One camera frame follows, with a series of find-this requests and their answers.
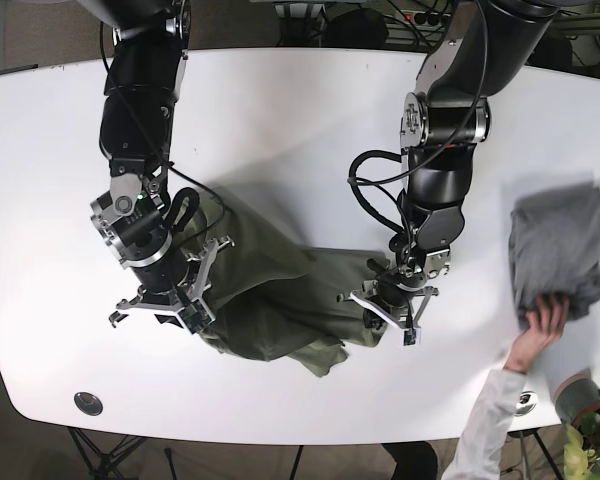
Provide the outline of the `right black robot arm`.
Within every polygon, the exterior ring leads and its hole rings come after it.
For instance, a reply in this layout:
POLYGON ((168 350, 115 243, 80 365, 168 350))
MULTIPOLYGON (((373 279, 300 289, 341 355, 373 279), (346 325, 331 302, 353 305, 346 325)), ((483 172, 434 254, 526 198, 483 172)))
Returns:
POLYGON ((110 186, 91 204, 92 223, 124 269, 140 282, 121 300, 112 325, 135 310, 196 334, 215 320, 204 299, 217 254, 230 237, 205 240, 197 253, 177 235, 200 208, 204 185, 191 180, 168 193, 174 110, 188 58, 191 6, 187 1, 85 1, 83 7, 113 31, 105 58, 106 97, 99 134, 110 186))

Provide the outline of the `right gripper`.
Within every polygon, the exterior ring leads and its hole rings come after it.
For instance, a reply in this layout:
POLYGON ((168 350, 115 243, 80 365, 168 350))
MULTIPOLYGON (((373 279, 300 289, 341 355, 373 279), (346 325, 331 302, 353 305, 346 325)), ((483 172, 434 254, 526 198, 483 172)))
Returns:
POLYGON ((234 245, 233 239, 225 235, 205 241, 201 251, 192 254, 173 247, 172 239, 168 238, 164 247, 156 252, 158 257, 154 261, 131 264, 131 270, 140 281, 137 294, 130 300, 118 302, 109 322, 116 327, 132 312, 146 311, 161 323, 187 330, 181 319, 182 310, 195 299, 206 302, 204 295, 211 288, 211 267, 219 252, 234 245))

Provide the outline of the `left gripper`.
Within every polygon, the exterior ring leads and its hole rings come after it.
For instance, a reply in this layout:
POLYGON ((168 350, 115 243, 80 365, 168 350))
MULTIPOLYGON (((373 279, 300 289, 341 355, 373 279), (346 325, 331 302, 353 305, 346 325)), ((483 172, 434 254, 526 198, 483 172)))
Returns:
POLYGON ((438 296, 439 290, 432 286, 424 286, 416 290, 405 290, 400 286, 366 280, 359 290, 340 293, 337 302, 354 302, 361 307, 363 323, 367 329, 380 331, 385 325, 405 330, 418 327, 419 320, 432 297, 438 296))

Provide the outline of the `person's bare hand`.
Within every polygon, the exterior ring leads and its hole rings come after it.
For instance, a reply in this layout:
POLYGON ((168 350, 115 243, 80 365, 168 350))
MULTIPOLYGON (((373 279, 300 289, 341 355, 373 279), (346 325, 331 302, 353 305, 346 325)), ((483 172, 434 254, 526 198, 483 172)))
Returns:
POLYGON ((561 339, 569 312, 564 294, 542 294, 535 306, 525 312, 528 328, 513 342, 504 370, 527 374, 535 359, 561 339))

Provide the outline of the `forearm in white sleeve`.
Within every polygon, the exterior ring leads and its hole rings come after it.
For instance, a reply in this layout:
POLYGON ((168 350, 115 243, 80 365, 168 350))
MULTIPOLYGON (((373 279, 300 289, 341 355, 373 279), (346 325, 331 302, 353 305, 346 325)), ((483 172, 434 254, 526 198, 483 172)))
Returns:
POLYGON ((526 376, 492 370, 471 410, 442 479, 499 479, 501 452, 526 376))

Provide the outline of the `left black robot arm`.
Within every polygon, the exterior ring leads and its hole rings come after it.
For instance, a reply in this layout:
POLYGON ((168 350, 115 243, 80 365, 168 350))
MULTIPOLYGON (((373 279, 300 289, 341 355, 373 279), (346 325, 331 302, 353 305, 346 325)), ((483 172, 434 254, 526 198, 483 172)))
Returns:
POLYGON ((418 342, 419 321, 438 291, 430 280, 450 269, 451 244, 465 226, 462 213, 473 175, 473 155, 490 131, 489 97, 504 89, 526 63, 560 10, 557 1, 457 1, 444 34, 427 55, 415 89, 404 101, 397 153, 370 150, 351 163, 347 181, 361 208, 393 232, 395 260, 368 260, 372 279, 347 298, 364 310, 366 327, 400 329, 407 346, 418 342), (364 197, 390 179, 358 173, 382 158, 401 165, 393 181, 403 184, 393 203, 394 222, 364 197))

